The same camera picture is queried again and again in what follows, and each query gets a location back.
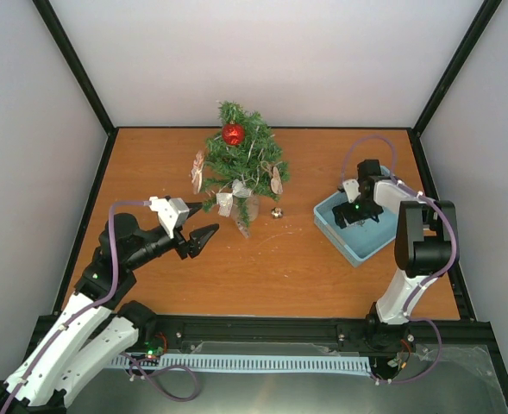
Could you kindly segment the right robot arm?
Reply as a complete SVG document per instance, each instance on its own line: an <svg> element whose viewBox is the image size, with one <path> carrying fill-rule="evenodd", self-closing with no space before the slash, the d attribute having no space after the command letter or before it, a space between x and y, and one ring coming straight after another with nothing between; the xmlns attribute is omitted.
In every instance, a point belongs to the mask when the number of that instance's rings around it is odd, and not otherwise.
<svg viewBox="0 0 508 414"><path fill-rule="evenodd" d="M457 262L456 208L451 201L429 198L392 173L383 173L378 160L363 160L357 173L357 178L342 183L346 201L332 209L337 227L378 223L386 211L397 216L397 270L368 312L363 334L368 347L383 350L405 338L417 302Z"/></svg>

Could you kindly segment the silver script word ornament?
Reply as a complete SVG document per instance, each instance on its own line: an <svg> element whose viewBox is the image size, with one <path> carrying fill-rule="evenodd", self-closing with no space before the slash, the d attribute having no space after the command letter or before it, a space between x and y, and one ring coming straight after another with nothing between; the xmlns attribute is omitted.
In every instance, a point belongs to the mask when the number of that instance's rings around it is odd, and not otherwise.
<svg viewBox="0 0 508 414"><path fill-rule="evenodd" d="M351 227L360 228L360 227L363 227L366 223L367 223L367 220L360 220L355 223L352 223Z"/></svg>

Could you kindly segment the light blue plastic basket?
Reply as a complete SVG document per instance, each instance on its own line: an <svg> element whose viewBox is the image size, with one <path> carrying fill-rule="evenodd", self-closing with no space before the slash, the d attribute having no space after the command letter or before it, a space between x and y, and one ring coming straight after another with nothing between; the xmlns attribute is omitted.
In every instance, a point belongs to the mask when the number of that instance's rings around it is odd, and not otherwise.
<svg viewBox="0 0 508 414"><path fill-rule="evenodd" d="M356 180L359 183L360 190L360 196L356 201L373 201L361 193L360 181ZM367 220L367 223L363 227L354 228L349 226L345 229L340 229L335 224L331 209L347 201L342 188L324 199L313 209L314 223L345 259L353 267L358 267L390 242L394 241L397 231L398 213L394 208L389 209L380 206L381 214L379 215L378 223L373 220Z"/></svg>

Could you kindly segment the red bauble ornament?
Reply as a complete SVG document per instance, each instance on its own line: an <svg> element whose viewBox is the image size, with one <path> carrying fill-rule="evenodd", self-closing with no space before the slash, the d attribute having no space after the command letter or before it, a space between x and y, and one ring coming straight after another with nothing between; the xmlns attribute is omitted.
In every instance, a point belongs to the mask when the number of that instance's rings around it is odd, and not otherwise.
<svg viewBox="0 0 508 414"><path fill-rule="evenodd" d="M227 145L240 145L245 139L245 130L241 124L227 123L222 127L222 139Z"/></svg>

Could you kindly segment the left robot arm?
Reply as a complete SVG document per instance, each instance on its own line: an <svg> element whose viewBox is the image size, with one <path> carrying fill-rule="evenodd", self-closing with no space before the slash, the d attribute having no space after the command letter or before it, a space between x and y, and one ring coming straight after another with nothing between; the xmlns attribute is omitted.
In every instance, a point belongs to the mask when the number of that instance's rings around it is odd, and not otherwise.
<svg viewBox="0 0 508 414"><path fill-rule="evenodd" d="M170 251L182 260L197 257L219 226L183 236L200 203L151 197L138 206L155 213L158 225L142 229L134 215L117 212L120 203L110 206L99 245L66 306L26 360L0 380L0 413L64 413L115 357L155 341L155 313L122 302L136 283L135 270Z"/></svg>

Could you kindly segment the clear battery box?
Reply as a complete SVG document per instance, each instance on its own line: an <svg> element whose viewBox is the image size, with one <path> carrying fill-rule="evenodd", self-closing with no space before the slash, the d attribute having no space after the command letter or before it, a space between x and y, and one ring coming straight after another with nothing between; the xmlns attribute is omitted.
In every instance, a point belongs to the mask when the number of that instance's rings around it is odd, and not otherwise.
<svg viewBox="0 0 508 414"><path fill-rule="evenodd" d="M242 220L237 220L236 221L236 226L239 229L239 231L241 232L241 234L246 239L248 239L250 237L249 229L248 229L248 227L246 226L246 224Z"/></svg>

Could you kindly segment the white mesh bow ornament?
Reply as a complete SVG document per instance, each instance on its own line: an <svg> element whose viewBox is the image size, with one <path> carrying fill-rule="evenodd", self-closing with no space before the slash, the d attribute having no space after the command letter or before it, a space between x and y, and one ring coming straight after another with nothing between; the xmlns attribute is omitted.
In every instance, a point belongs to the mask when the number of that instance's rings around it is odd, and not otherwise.
<svg viewBox="0 0 508 414"><path fill-rule="evenodd" d="M216 194L216 205L220 216L229 217L236 198L249 198L253 191L243 181L235 179L230 192L220 191Z"/></svg>

